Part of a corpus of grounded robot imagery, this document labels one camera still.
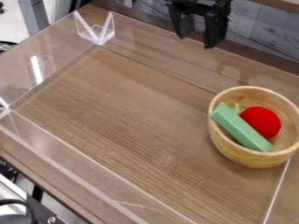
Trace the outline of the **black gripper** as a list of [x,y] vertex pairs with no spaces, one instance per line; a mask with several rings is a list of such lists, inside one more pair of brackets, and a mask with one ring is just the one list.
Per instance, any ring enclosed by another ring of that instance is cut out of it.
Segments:
[[206,15],[205,48],[214,48],[228,36],[232,2],[233,0],[166,0],[171,10],[173,27],[179,38],[185,39],[194,30],[193,14]]

